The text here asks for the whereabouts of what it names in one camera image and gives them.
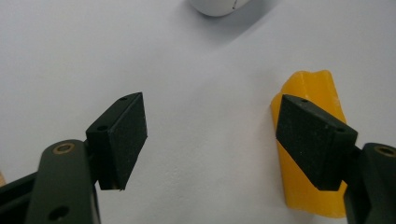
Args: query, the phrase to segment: white table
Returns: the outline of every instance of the white table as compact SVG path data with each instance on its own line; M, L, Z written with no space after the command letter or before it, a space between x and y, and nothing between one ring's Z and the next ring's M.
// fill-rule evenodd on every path
M348 124L396 146L396 2L252 0L208 18L185 0L0 2L0 170L142 91L148 140L103 223L346 223L286 207L270 101L329 69Z

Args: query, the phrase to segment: white object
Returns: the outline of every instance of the white object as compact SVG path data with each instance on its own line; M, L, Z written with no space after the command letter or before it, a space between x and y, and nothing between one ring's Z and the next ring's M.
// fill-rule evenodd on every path
M207 16L224 16L244 6L250 0L190 0L191 4Z

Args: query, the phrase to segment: yellow plastic piece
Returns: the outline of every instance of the yellow plastic piece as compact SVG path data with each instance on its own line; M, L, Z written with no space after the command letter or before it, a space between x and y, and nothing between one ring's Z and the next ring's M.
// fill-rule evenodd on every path
M315 73L302 71L289 78L271 103L275 128L282 94L305 98L346 122L332 81L332 74L329 71ZM343 197L347 184L343 182L338 191L319 191L309 182L285 148L279 142L276 141L276 143L287 206L324 217L345 217Z

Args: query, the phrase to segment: yellow object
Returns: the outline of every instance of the yellow object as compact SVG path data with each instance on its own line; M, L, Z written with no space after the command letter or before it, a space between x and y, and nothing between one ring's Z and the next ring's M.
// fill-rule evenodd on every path
M271 103L275 128L282 94L305 98L346 122L332 81L332 74L329 71L315 73L302 71L289 78ZM343 197L347 184L342 182L338 191L319 191L309 182L303 171L279 142L277 142L277 148L287 206L325 217L345 217Z

